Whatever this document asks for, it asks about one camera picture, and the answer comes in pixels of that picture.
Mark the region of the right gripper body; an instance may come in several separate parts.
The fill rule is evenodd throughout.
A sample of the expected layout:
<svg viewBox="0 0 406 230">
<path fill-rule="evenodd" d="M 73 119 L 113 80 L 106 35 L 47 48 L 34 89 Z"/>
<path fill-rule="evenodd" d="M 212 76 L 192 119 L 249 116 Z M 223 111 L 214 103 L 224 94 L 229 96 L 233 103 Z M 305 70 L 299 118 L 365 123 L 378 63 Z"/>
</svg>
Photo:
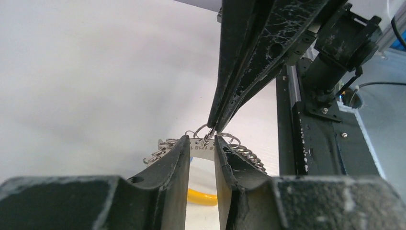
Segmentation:
<svg viewBox="0 0 406 230">
<path fill-rule="evenodd" d="M 294 37 L 286 64 L 292 66 L 313 45 L 318 55 L 301 74 L 301 100 L 307 111 L 329 110 L 334 87 L 347 72 L 362 74 L 363 64 L 377 51 L 382 18 L 353 12 L 347 0 L 292 0 L 285 7 Z"/>
</svg>

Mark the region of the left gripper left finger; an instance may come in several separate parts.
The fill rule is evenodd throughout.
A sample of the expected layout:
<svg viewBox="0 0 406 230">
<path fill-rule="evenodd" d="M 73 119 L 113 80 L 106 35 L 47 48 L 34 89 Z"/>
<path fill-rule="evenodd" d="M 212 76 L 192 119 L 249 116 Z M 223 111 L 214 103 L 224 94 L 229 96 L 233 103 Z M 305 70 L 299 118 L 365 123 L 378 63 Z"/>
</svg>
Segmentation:
<svg viewBox="0 0 406 230">
<path fill-rule="evenodd" d="M 135 188 L 136 230 L 183 230 L 190 171 L 190 138 L 182 136 L 158 161 L 128 178 Z"/>
</svg>

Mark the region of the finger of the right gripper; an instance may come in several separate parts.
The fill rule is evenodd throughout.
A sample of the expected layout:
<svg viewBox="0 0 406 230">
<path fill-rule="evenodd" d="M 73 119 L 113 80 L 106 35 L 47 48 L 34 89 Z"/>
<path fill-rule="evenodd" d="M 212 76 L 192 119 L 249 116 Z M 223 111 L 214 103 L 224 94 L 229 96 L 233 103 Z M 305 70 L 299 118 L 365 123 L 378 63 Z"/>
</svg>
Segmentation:
<svg viewBox="0 0 406 230">
<path fill-rule="evenodd" d="M 290 29 L 285 7 L 290 0 L 274 0 L 268 19 L 257 37 L 251 42 L 246 57 L 232 85 L 225 109 L 216 132 L 222 132 L 239 108 L 271 82 L 286 66 L 287 53 L 294 37 Z"/>
<path fill-rule="evenodd" d="M 221 7 L 221 34 L 217 86 L 208 118 L 209 128 L 218 128 L 232 85 L 251 42 L 268 19 L 273 0 L 224 0 Z"/>
</svg>

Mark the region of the keyring bunch with coloured tags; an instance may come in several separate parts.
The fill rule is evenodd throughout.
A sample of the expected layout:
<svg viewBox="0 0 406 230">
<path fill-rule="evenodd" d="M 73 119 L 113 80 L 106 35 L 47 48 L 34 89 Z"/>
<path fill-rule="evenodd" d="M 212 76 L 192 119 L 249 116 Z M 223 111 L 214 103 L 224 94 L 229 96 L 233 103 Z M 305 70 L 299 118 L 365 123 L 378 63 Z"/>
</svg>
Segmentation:
<svg viewBox="0 0 406 230">
<path fill-rule="evenodd" d="M 187 130 L 185 134 L 192 134 L 190 139 L 190 160 L 195 158 L 205 159 L 209 161 L 214 161 L 214 138 L 205 139 L 198 137 L 198 133 L 207 127 L 206 124 L 199 127 L 196 131 Z M 226 139 L 226 143 L 231 147 L 231 149 L 242 155 L 243 158 L 251 162 L 257 169 L 265 172 L 266 168 L 261 162 L 261 159 L 253 153 L 252 150 L 241 144 L 240 139 L 230 133 L 218 133 L 219 136 Z M 143 163 L 146 167 L 149 167 L 159 161 L 162 157 L 167 155 L 170 150 L 174 148 L 179 140 L 176 138 L 167 138 L 165 140 L 158 141 L 158 150 L 151 154 L 149 158 L 144 158 Z M 218 198 L 216 195 L 202 193 L 191 188 L 187 192 L 187 201 L 196 205 L 201 206 L 216 206 L 218 204 Z"/>
</svg>

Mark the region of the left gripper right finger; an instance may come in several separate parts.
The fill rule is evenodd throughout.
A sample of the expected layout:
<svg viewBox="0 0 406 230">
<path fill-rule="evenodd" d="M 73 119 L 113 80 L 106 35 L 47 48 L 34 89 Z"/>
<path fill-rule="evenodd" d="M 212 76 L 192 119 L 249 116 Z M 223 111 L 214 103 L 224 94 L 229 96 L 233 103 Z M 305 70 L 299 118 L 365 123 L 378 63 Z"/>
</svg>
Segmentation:
<svg viewBox="0 0 406 230">
<path fill-rule="evenodd" d="M 277 230 L 279 217 L 271 178 L 214 138 L 215 177 L 222 230 Z"/>
</svg>

